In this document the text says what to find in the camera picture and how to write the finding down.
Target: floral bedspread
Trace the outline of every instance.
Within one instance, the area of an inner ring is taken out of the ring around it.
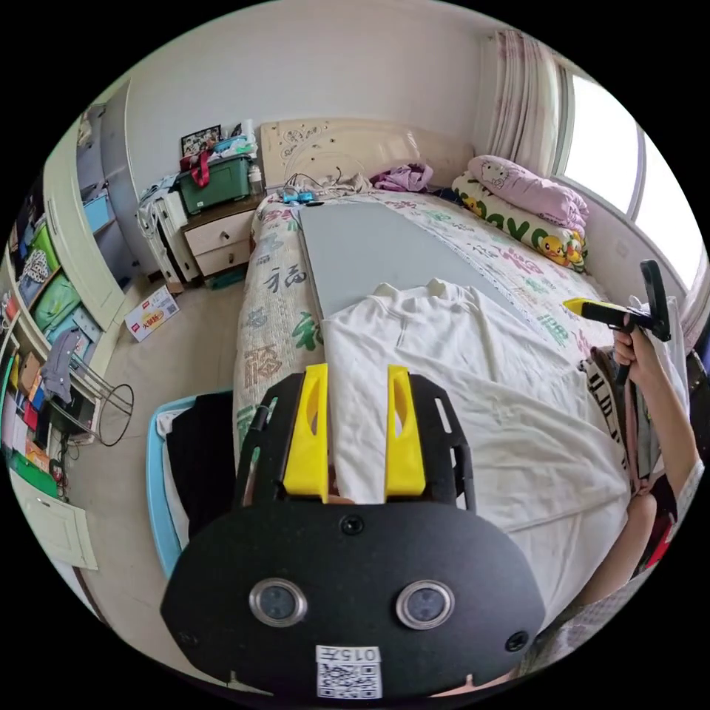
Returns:
[[[471,212],[412,193],[377,191],[334,201],[378,202],[419,224],[493,284],[570,362],[586,358],[591,345],[612,344],[605,325],[583,320],[562,305],[574,297],[605,300],[591,277],[558,266]],[[254,215],[252,236],[256,249],[246,275],[234,364],[235,451],[268,388],[324,360],[298,219],[272,195]]]

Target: tile floor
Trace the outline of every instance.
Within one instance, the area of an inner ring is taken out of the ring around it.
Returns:
[[[81,447],[67,463],[70,502],[87,511],[99,568],[83,574],[109,625],[137,650],[204,680],[211,679],[189,664],[158,611],[166,579],[146,503],[146,432],[159,405],[231,387],[242,297],[243,283],[186,291],[177,297],[180,311],[142,343],[124,327],[106,380],[133,387],[129,427],[116,446]],[[104,428],[107,440],[115,423]]]

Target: white curtain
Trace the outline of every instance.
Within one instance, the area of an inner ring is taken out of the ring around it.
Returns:
[[[515,30],[497,32],[488,50],[497,59],[493,122],[485,153],[548,178],[557,149],[560,84],[552,53]],[[492,81],[493,77],[481,77]]]
[[[686,296],[680,314],[680,327],[683,329],[686,353],[695,346],[708,319],[710,319],[710,263],[707,252],[703,250],[695,281]]]

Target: pink pillow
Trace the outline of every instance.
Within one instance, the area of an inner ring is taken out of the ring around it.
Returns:
[[[569,187],[538,177],[523,166],[495,155],[471,158],[468,170],[473,178],[502,200],[584,236],[589,208]]]

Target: white wall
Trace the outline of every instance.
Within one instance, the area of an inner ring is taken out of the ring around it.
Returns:
[[[136,189],[177,171],[181,136],[243,118],[390,119],[471,141],[477,35],[502,27],[430,0],[278,0],[203,25],[130,73]]]

